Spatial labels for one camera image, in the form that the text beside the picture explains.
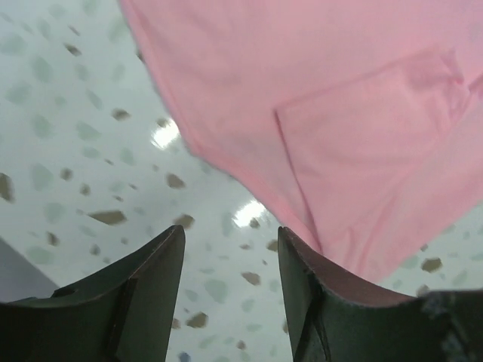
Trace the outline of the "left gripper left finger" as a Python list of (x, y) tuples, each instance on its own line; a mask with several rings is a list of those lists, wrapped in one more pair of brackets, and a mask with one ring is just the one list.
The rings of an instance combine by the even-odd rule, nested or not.
[(1, 304), (3, 361), (163, 361), (185, 252), (173, 225), (52, 296)]

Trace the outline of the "pink t shirt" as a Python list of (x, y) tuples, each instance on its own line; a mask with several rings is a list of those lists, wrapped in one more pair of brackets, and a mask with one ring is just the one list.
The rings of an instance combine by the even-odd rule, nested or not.
[(124, 1), (191, 152), (378, 281), (482, 197), (480, 1)]

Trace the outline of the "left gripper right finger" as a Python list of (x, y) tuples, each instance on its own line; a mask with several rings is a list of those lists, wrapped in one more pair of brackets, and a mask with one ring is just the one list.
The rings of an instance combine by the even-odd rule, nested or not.
[(480, 361), (482, 291), (412, 297), (379, 287), (278, 230), (278, 262), (295, 361)]

